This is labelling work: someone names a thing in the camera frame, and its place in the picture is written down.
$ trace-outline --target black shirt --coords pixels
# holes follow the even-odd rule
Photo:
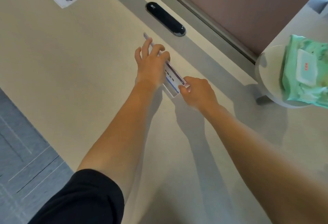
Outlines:
[[[104,174],[83,169],[36,213],[29,224],[120,224],[124,198],[118,185]]]

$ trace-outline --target floor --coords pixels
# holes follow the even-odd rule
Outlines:
[[[0,89],[0,224],[27,223],[72,174]]]

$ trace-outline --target hand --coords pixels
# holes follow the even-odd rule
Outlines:
[[[170,60],[170,53],[165,51],[158,56],[159,51],[164,51],[165,48],[161,44],[155,44],[149,54],[148,49],[152,41],[153,39],[148,38],[142,48],[136,49],[134,57],[138,64],[136,83],[146,83],[155,91],[165,80],[164,64]]]
[[[186,76],[185,81],[190,87],[179,86],[180,93],[185,102],[197,108],[201,113],[211,111],[213,107],[219,106],[215,93],[206,79]]]

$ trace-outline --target person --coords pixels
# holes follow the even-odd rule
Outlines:
[[[31,219],[37,223],[119,224],[144,147],[147,110],[165,80],[170,54],[152,39],[135,51],[135,86],[77,172]],[[273,223],[328,223],[326,185],[288,161],[256,132],[239,122],[205,79],[185,77],[180,87],[189,106],[211,123],[240,176]]]

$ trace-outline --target stool leg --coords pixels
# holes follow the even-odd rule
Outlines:
[[[273,101],[266,95],[258,97],[255,101],[259,106],[264,106],[273,103]]]

